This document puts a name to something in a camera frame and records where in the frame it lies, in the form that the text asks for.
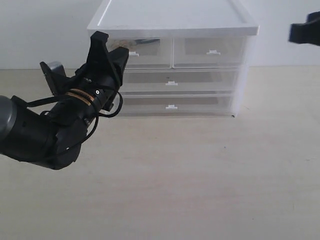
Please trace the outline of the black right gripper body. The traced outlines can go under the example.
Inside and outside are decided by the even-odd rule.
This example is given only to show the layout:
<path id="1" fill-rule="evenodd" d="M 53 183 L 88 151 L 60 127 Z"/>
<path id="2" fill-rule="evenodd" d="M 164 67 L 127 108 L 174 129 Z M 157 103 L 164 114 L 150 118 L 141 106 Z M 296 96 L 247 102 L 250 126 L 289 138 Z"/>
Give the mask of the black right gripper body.
<path id="1" fill-rule="evenodd" d="M 309 13 L 304 23 L 292 23 L 288 41 L 300 45 L 320 46 L 320 12 Z"/>

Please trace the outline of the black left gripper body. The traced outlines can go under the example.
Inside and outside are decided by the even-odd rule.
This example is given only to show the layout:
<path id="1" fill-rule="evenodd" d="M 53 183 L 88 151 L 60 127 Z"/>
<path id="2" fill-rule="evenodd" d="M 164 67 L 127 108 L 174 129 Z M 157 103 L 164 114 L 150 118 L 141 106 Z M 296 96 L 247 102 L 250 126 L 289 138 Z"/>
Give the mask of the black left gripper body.
<path id="1" fill-rule="evenodd" d="M 112 73 L 108 74 L 89 71 L 86 63 L 83 64 L 75 71 L 74 76 L 68 77 L 65 93 L 56 95 L 68 98 L 59 101 L 50 110 L 50 121 L 57 125 L 73 125 L 77 121 L 90 125 L 97 115 L 96 112 L 112 110 L 122 86 L 119 83 L 115 66 Z"/>

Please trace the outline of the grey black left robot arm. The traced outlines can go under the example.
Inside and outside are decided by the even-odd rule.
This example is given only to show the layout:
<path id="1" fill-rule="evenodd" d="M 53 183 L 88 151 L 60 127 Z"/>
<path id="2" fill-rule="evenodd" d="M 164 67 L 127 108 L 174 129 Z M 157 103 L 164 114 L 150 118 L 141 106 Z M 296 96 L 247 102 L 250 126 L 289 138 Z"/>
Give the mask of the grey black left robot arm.
<path id="1" fill-rule="evenodd" d="M 74 163 L 100 118 L 117 116 L 120 87 L 129 59 L 125 47 L 107 49 L 108 34 L 90 38 L 86 62 L 71 77 L 54 61 L 40 63 L 51 97 L 27 102 L 0 98 L 0 153 L 19 162 L 52 170 Z"/>

